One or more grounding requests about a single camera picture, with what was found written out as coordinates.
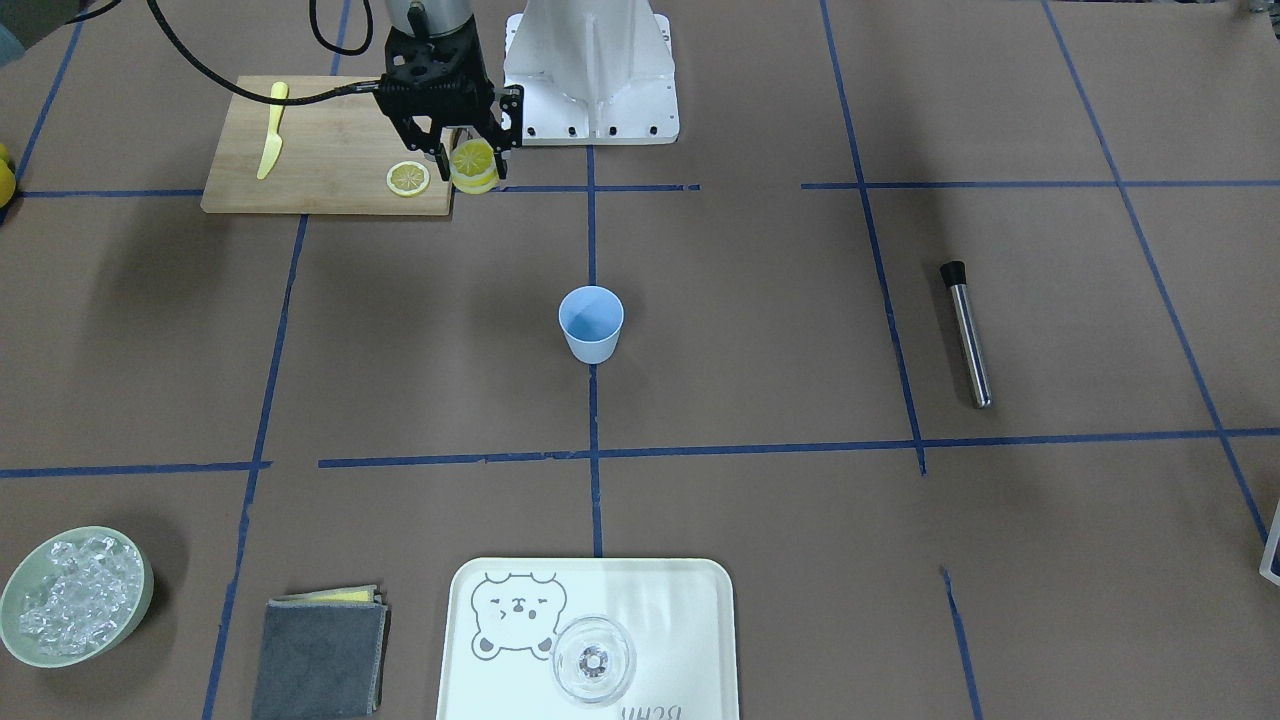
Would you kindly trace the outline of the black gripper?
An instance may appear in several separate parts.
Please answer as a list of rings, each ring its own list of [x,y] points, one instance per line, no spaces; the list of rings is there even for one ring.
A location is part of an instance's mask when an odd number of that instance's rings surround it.
[[[471,127],[492,149],[499,181],[508,178],[506,154],[524,145],[524,87],[497,90],[484,64],[475,28],[415,38],[392,29],[384,45],[387,72],[375,101],[401,142],[436,164],[452,179],[445,127]]]

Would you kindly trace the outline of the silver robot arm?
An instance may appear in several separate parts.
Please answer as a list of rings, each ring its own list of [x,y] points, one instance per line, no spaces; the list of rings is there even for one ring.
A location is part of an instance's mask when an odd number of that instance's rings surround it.
[[[385,72],[372,95],[402,143],[433,159],[449,179],[442,133],[471,128],[490,145],[497,176],[506,179],[507,154],[522,145],[524,87],[492,82],[471,3],[389,1],[387,8]]]

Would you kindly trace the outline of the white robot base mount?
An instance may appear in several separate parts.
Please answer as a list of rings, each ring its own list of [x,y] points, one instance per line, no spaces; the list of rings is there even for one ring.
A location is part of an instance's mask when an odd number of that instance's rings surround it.
[[[529,1],[504,35],[526,145],[667,145],[681,119],[671,24],[648,1]]]

